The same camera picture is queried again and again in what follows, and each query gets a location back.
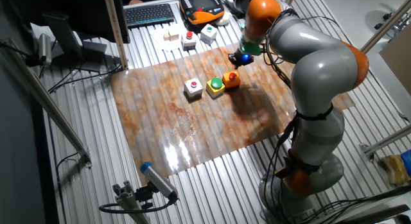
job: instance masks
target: orange button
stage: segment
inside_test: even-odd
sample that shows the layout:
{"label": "orange button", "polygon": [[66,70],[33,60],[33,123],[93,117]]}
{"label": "orange button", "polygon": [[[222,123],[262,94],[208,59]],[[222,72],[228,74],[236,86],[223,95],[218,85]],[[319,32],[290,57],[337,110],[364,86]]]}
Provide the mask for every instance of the orange button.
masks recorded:
{"label": "orange button", "polygon": [[223,83],[227,89],[240,86],[241,79],[237,71],[224,73]]}

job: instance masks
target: yellow object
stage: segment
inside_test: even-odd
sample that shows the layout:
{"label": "yellow object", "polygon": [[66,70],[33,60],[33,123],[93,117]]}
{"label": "yellow object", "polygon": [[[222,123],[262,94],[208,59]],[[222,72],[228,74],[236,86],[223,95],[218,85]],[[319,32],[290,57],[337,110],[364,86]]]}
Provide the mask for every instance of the yellow object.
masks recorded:
{"label": "yellow object", "polygon": [[232,88],[240,86],[241,79],[237,71],[232,71],[229,73],[224,73],[223,75],[223,83],[226,88]]}
{"label": "yellow object", "polygon": [[210,95],[210,97],[212,97],[213,99],[222,95],[224,93],[224,89],[225,89],[225,85],[221,84],[220,88],[214,88],[213,86],[211,86],[211,81],[213,79],[209,80],[207,82],[207,87],[206,87],[206,91],[208,92],[208,94]]}
{"label": "yellow object", "polygon": [[391,184],[399,185],[410,181],[410,177],[407,174],[403,160],[400,155],[389,155],[382,158],[385,165],[385,171],[388,174],[388,180]]}

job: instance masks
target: black monitor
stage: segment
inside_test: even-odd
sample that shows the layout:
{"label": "black monitor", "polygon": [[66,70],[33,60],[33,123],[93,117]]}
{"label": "black monitor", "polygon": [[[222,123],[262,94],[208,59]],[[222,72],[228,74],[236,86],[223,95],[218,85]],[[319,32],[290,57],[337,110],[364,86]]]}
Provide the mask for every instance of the black monitor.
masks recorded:
{"label": "black monitor", "polygon": [[[11,0],[11,3],[26,21],[50,27],[64,52],[53,58],[52,65],[100,70],[107,45],[82,42],[82,47],[73,31],[77,31],[80,39],[91,35],[115,42],[105,0]],[[129,43],[123,3],[114,0],[114,5],[123,42]]]}

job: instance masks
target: red button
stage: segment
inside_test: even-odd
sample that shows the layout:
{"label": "red button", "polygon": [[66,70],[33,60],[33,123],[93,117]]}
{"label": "red button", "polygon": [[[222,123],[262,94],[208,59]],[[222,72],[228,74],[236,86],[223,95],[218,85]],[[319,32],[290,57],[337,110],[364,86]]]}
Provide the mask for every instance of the red button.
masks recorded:
{"label": "red button", "polygon": [[235,80],[236,78],[237,78],[237,74],[236,74],[236,73],[230,73],[229,79],[230,79],[231,81]]}

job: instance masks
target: keyboard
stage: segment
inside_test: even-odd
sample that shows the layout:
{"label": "keyboard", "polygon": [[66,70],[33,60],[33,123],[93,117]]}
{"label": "keyboard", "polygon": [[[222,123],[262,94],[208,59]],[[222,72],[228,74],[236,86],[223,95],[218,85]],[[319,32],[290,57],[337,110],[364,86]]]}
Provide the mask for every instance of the keyboard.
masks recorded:
{"label": "keyboard", "polygon": [[147,26],[174,21],[171,6],[166,4],[138,6],[124,9],[129,28]]}

